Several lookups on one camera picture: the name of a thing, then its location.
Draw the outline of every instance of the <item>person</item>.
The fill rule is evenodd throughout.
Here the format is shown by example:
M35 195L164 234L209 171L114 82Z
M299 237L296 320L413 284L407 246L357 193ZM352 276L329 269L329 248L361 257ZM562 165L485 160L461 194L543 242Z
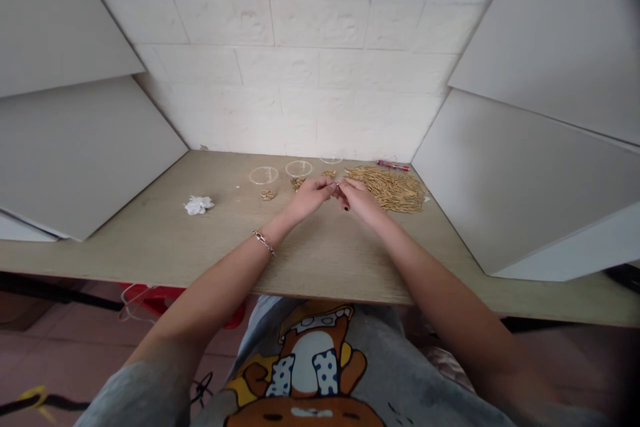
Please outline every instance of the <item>person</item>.
M371 228L473 389L444 377L388 306L260 297L222 391L193 421L205 348L287 234L325 201ZM498 317L382 210L365 186L310 178L289 204L162 315L77 426L511 426L601 419L563 405Z

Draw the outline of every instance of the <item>wooden table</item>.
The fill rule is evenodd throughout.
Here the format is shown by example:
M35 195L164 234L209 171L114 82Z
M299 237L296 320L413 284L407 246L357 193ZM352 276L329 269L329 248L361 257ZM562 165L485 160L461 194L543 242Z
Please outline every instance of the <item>wooden table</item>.
M292 197L290 157L190 151L88 240L0 242L2 270L151 285L188 286ZM308 159L314 174L330 166ZM345 167L362 165L344 161ZM262 201L248 180L259 166L276 167L277 197ZM190 195L215 207L188 216ZM640 326L640 296L603 274L570 282L486 276L434 199L423 212L391 215L492 310L508 316ZM255 292L356 302L412 303L376 237L353 215L327 202L298 226L255 285Z

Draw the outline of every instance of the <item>cartoon bear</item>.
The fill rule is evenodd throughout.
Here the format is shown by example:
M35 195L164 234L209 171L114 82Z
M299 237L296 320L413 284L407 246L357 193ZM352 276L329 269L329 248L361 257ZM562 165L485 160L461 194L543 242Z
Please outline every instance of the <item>cartoon bear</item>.
M227 385L239 410L225 425L382 426L371 407L350 397L367 368L364 354L345 342L352 315L351 304L309 300L296 307L282 323L280 354L252 357Z

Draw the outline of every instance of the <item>white tissue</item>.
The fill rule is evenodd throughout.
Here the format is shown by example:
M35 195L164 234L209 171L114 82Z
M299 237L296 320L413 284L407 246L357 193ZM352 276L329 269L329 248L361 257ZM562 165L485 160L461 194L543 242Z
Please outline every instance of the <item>white tissue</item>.
M185 209L187 209L189 215L204 214L213 205L210 197L194 197L192 195L189 203L185 204Z

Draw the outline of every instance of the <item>gold bracelet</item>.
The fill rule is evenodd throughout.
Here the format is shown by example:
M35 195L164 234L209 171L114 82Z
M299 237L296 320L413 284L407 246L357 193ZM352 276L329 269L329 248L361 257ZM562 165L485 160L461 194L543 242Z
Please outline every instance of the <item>gold bracelet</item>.
M275 258L275 250L273 249L273 247L271 247L269 245L269 242L267 242L267 240L263 237L263 235L258 232L257 230L254 230L253 235L255 235L255 237L262 242L263 244L265 244L265 247L269 249L269 253L271 254L271 257Z

